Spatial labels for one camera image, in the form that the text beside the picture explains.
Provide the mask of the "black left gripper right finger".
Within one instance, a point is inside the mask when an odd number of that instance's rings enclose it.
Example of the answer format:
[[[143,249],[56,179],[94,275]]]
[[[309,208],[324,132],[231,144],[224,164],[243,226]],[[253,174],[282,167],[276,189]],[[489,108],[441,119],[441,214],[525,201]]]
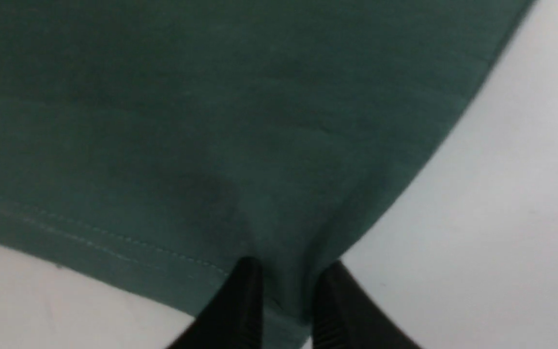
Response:
[[[418,349],[341,261],[319,276],[312,299],[314,349]]]

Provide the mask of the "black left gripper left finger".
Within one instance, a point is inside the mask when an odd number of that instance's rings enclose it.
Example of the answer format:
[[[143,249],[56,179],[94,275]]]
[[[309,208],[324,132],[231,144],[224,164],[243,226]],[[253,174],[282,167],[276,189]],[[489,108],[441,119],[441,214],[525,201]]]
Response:
[[[170,349],[261,349],[264,281],[261,263],[238,260],[225,283]]]

